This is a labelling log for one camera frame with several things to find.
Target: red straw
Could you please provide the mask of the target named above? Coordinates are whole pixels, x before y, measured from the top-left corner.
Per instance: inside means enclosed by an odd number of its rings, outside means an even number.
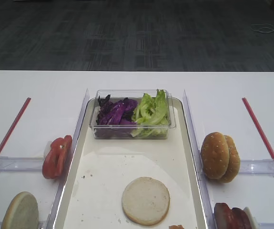
[[[265,146],[266,146],[266,148],[267,148],[267,150],[268,150],[271,158],[274,159],[274,150],[272,149],[272,147],[271,147],[271,145],[270,145],[270,143],[269,143],[269,141],[268,141],[268,139],[267,139],[267,137],[266,137],[263,129],[261,128],[260,123],[256,119],[256,116],[253,113],[251,106],[249,105],[249,103],[248,103],[248,101],[247,101],[246,98],[242,98],[242,100],[243,100],[243,103],[245,104],[245,107],[247,108],[247,111],[249,112],[249,115],[252,118],[252,120],[254,122],[254,125],[256,126],[256,129],[259,132],[259,134],[260,134],[260,136],[261,136],[261,138],[262,138],[262,140],[263,140],[263,142],[264,142],[264,144],[265,144]]]
[[[12,134],[15,126],[17,125],[18,121],[20,120],[22,114],[24,113],[24,111],[26,110],[27,106],[29,105],[31,101],[31,98],[27,98],[26,101],[24,102],[22,108],[20,109],[18,115],[16,116],[14,122],[12,123],[11,127],[9,128],[7,134],[5,135],[4,139],[2,140],[2,142],[0,143],[0,153],[2,151],[2,149],[4,148],[5,144],[7,143],[10,135]]]

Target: meat slice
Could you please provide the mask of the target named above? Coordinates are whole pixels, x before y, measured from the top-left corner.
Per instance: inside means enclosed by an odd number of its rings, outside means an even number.
[[[232,212],[240,218],[240,221],[244,225],[244,229],[251,229],[251,224],[247,214],[240,208],[232,208]]]
[[[218,229],[239,229],[231,209],[226,203],[216,203],[214,216]]]
[[[169,226],[169,229],[184,229],[182,225],[173,225],[173,226]]]

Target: white tray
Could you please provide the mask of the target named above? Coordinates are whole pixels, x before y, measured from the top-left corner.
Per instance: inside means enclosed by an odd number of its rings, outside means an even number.
[[[182,103],[173,100],[177,127],[165,140],[94,139],[89,128],[93,103],[87,107],[55,228],[144,228],[127,219],[121,205],[125,187],[143,176],[163,182],[171,196],[168,215],[154,228],[205,228]]]

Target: tomato slice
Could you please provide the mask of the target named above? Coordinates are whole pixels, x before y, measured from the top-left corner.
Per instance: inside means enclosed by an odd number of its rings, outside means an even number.
[[[42,165],[42,174],[46,179],[55,179],[62,174],[71,144],[70,135],[59,137],[51,143],[51,150]]]

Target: cable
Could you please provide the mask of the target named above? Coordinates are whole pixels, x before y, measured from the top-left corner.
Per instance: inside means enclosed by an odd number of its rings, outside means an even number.
[[[252,28],[252,26],[263,26],[259,29],[254,29]],[[252,24],[250,26],[250,28],[254,31],[254,32],[260,32],[260,33],[272,33],[274,32],[274,26],[271,24]]]

